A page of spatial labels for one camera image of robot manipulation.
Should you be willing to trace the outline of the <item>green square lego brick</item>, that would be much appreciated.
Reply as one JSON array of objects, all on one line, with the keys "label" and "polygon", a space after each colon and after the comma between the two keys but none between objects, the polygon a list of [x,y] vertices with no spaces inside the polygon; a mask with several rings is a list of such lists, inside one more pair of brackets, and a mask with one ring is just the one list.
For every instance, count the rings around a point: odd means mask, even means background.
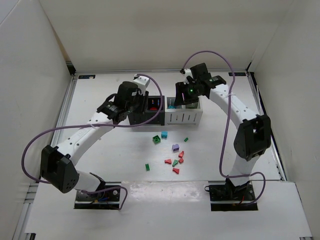
[{"label": "green square lego brick", "polygon": [[154,144],[158,144],[161,142],[161,138],[159,137],[159,135],[155,135],[153,138],[152,138],[152,141]]}]

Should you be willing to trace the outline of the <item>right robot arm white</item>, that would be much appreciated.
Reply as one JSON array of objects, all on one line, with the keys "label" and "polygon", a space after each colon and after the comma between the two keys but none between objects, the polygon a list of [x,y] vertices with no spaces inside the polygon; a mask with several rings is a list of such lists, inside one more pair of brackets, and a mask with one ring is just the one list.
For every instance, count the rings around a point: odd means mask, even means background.
[{"label": "right robot arm white", "polygon": [[225,177],[233,191],[240,191],[249,183],[257,160],[271,146],[271,119],[249,109],[219,75],[212,76],[205,63],[183,68],[183,82],[175,85],[174,106],[189,105],[205,96],[217,104],[236,127],[233,147],[236,159],[231,172]]}]

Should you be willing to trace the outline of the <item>red lego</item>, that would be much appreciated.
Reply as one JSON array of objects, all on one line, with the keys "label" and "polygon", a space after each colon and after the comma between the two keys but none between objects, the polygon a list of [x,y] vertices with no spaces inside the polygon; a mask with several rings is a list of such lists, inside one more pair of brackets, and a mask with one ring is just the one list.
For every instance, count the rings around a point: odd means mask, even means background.
[{"label": "red lego", "polygon": [[150,111],[157,111],[159,108],[158,107],[150,107],[149,110]]}]

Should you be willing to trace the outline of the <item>cyan lego brick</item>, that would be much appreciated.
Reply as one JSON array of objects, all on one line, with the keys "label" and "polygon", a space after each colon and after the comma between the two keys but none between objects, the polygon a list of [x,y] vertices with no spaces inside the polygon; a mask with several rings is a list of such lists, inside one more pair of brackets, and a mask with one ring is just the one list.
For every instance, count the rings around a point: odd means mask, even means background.
[{"label": "cyan lego brick", "polygon": [[168,132],[167,131],[162,131],[161,132],[161,138],[166,139],[168,137]]}]

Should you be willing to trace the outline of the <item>purple lego brick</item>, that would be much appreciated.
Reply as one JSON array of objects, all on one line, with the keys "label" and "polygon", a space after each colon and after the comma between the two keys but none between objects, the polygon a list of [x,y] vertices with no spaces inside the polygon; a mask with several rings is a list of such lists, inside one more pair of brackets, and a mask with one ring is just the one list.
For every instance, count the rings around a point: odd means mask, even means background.
[{"label": "purple lego brick", "polygon": [[179,144],[173,144],[173,145],[172,145],[172,151],[173,151],[173,152],[177,152],[177,151],[179,151],[179,149],[180,149]]}]

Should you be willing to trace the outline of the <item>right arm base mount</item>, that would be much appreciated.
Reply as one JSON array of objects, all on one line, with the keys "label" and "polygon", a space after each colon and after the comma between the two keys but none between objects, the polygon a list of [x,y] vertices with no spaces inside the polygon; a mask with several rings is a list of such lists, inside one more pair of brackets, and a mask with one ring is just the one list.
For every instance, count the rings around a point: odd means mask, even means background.
[{"label": "right arm base mount", "polygon": [[235,187],[230,180],[211,183],[204,187],[209,193],[212,212],[258,211],[253,185],[249,182]]}]

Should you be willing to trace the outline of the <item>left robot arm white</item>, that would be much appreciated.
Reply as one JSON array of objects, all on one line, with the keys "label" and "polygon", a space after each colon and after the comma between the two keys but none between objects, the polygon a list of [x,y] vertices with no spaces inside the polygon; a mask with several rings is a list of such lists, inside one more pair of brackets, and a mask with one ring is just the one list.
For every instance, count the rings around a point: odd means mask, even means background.
[{"label": "left robot arm white", "polygon": [[146,108],[150,79],[143,76],[133,81],[124,81],[117,93],[106,98],[92,117],[88,127],[79,128],[65,141],[42,149],[40,175],[62,193],[72,189],[95,192],[102,189],[103,180],[93,173],[76,170],[76,165],[84,153],[104,134],[124,121],[134,112]]}]

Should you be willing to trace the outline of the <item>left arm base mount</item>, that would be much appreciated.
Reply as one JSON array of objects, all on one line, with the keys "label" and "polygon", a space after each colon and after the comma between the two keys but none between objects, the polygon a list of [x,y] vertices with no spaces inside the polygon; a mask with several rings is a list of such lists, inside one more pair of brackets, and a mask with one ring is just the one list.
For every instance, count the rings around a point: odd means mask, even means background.
[{"label": "left arm base mount", "polygon": [[120,208],[120,182],[107,182],[105,189],[118,187],[101,193],[87,194],[77,192],[74,201],[76,210],[117,210]]}]

